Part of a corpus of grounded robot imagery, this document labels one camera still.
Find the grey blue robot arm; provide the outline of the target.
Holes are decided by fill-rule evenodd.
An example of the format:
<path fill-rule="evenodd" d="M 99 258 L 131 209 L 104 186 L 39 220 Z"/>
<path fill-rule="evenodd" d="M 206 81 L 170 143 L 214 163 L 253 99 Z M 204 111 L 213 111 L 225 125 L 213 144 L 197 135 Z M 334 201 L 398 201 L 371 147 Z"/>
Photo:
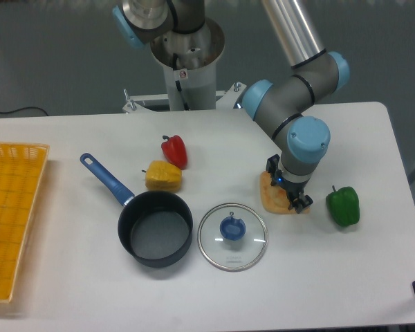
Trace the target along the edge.
<path fill-rule="evenodd" d="M 285 191 L 288 209 L 300 213 L 312 205 L 304 189 L 330 141 L 327 125 L 304 112 L 344 86 L 350 70 L 343 56 L 325 49 L 301 1 L 263 5 L 293 74 L 282 85 L 258 81 L 236 102 L 280 148 L 266 170 L 271 185 Z M 112 15 L 131 47 L 149 45 L 163 68 L 171 110 L 216 106 L 216 62 L 225 37 L 203 1 L 123 1 Z"/>

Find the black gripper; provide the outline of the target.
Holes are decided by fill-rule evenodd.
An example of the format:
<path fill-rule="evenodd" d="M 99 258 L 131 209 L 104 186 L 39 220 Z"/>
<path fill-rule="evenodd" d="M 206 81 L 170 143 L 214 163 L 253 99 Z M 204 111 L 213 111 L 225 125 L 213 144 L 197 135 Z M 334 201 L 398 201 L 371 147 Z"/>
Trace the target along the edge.
<path fill-rule="evenodd" d="M 296 213 L 302 213 L 313 204 L 312 198 L 304 193 L 304 188 L 311 179 L 311 174 L 297 175 L 289 172 L 286 168 L 278 167 L 279 159 L 280 155 L 275 154 L 266 161 L 266 172 L 270 176 L 270 185 L 282 187 L 286 191 L 290 209 Z"/>

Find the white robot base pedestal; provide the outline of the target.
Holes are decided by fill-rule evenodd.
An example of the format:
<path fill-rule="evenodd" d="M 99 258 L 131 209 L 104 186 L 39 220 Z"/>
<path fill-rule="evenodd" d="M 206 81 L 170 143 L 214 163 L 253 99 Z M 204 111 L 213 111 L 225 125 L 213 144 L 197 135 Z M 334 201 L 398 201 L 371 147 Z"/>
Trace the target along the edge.
<path fill-rule="evenodd" d="M 216 65 L 225 49 L 225 36 L 215 21 L 205 19 L 194 33 L 166 32 L 150 43 L 163 69 L 170 111 L 232 109 L 239 106 L 246 85 L 234 82 L 216 89 Z"/>

